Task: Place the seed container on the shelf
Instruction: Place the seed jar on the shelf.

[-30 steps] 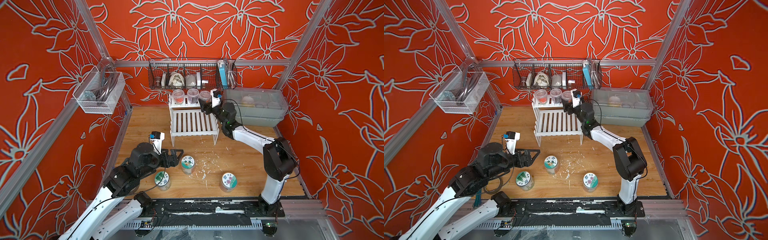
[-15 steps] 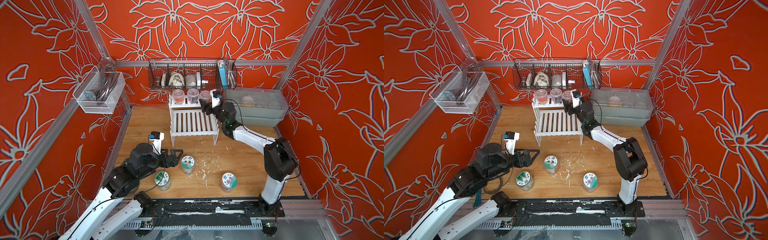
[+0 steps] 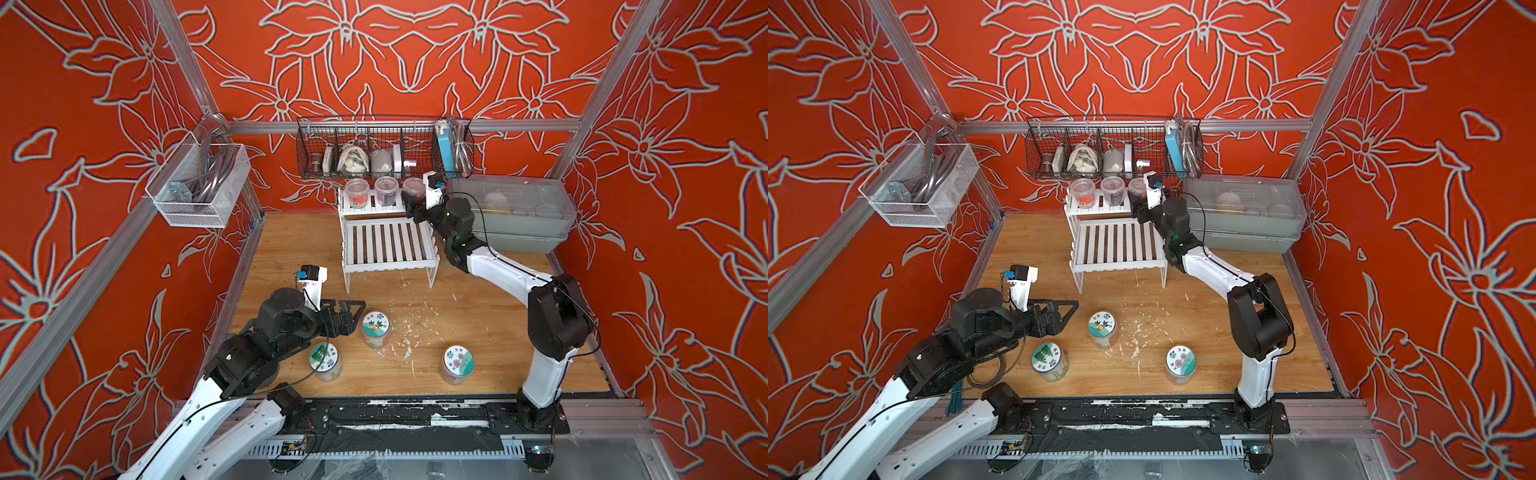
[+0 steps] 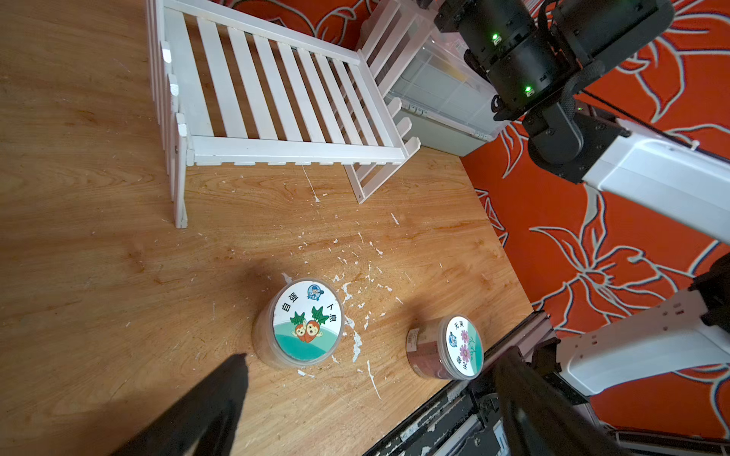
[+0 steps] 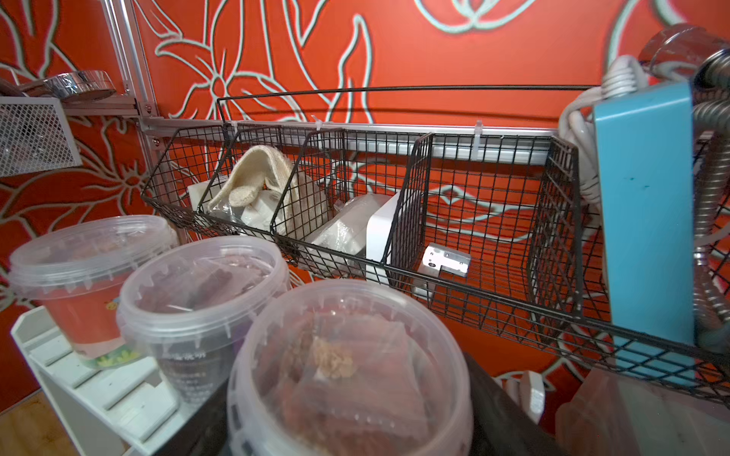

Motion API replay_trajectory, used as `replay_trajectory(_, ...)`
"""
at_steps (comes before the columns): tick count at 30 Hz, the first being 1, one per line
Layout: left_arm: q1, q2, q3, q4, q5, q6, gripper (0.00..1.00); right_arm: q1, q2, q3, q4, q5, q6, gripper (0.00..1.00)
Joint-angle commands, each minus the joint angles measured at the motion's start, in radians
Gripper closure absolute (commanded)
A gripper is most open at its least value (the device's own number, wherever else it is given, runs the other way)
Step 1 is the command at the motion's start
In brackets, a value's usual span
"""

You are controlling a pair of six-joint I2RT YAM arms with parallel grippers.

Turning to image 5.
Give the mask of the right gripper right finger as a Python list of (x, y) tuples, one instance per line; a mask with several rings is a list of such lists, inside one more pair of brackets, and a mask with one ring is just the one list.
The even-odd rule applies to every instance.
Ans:
[(473, 440), (469, 455), (564, 455), (553, 437), (534, 424), (470, 356)]

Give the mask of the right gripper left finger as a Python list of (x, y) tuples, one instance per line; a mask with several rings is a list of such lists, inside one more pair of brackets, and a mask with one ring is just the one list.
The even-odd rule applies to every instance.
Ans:
[(155, 455), (227, 455), (227, 386), (220, 385)]

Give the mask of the small clear cup red seeds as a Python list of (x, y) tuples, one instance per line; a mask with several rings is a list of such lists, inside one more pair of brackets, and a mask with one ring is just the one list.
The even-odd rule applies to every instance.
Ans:
[(178, 244), (176, 231), (158, 216), (84, 222), (17, 248), (9, 283), (21, 298), (46, 308), (85, 366), (118, 368), (142, 356), (117, 324), (121, 288), (141, 266)]

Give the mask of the white slatted wooden shelf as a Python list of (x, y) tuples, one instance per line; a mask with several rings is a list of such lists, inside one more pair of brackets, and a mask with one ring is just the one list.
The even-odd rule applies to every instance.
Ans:
[(85, 366), (43, 307), (20, 315), (11, 336), (82, 455), (155, 455), (197, 410), (152, 358)]

